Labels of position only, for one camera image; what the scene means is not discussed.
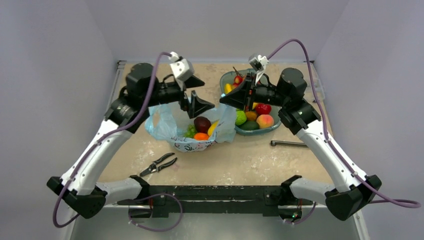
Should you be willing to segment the dark red fake apple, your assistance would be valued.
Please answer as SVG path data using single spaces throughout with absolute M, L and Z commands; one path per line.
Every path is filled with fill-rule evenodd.
M 204 134 L 208 133 L 208 130 L 212 125 L 211 121 L 208 118 L 203 116 L 196 117 L 193 123 L 194 123 L 194 127 L 196 131 L 198 133 L 204 133 Z

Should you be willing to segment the green fake grapes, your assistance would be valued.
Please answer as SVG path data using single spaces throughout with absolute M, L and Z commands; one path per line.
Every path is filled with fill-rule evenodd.
M 193 125 L 193 124 L 189 124 L 188 126 L 187 126 L 187 129 L 186 129 L 186 132 L 184 133 L 184 137 L 185 138 L 192 138 L 193 139 L 193 137 L 194 137 L 194 135 L 196 134 L 196 133 L 198 133 L 197 132 L 197 130 L 196 130 L 196 128 L 195 128 L 195 126 Z

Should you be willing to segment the yellow fake mango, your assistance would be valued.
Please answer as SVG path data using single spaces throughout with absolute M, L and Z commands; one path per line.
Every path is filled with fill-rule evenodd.
M 214 133 L 214 131 L 215 131 L 215 129 L 216 129 L 216 127 L 217 127 L 217 125 L 219 124 L 219 121 L 217 120 L 217 121 L 215 121 L 215 122 L 213 122 L 212 124 L 211 124 L 211 126 L 209 127 L 209 129 L 208 129 L 208 131 L 207 131 L 207 134 L 209 135 L 209 136 L 212 136 L 213 135 L 213 133 Z

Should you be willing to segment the light blue plastic bag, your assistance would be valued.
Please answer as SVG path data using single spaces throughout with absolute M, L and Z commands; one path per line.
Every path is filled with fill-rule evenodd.
M 236 135 L 237 111 L 222 103 L 200 115 L 211 123 L 204 130 L 196 130 L 195 120 L 180 110 L 177 102 L 152 106 L 148 110 L 150 117 L 144 122 L 145 130 L 154 139 L 166 141 L 183 153 L 203 151 L 224 142 L 231 143 Z

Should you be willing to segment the orange fake mandarin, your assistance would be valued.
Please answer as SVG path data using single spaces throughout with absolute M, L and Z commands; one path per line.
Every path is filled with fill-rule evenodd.
M 203 133 L 203 132 L 198 132 L 193 136 L 193 138 L 196 141 L 207 141 L 209 137 L 210 136 L 207 133 Z

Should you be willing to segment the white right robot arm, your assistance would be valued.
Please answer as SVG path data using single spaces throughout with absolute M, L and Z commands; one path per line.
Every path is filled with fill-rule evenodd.
M 298 199 L 310 200 L 325 205 L 334 217 L 345 221 L 373 200 L 375 193 L 367 185 L 378 190 L 382 182 L 377 175 L 367 175 L 330 139 L 323 118 L 304 98 L 306 88 L 302 72 L 289 67 L 281 72 L 277 85 L 255 85 L 247 78 L 219 101 L 242 110 L 254 102 L 279 107 L 282 124 L 306 144 L 333 182 L 325 184 L 295 175 L 281 184 L 279 201 L 292 204 Z

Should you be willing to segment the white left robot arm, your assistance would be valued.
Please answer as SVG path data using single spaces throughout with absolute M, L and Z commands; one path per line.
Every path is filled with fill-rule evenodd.
M 150 116 L 143 105 L 153 107 L 176 102 L 190 118 L 195 118 L 214 105 L 198 97 L 194 90 L 205 83 L 194 75 L 185 81 L 158 80 L 154 66 L 135 64 L 125 78 L 126 85 L 108 108 L 100 127 L 82 156 L 62 176 L 52 176 L 47 187 L 58 195 L 78 216 L 92 218 L 108 204 L 132 200 L 138 205 L 149 199 L 147 182 L 137 175 L 124 180 L 101 183 L 99 177 L 121 146 Z

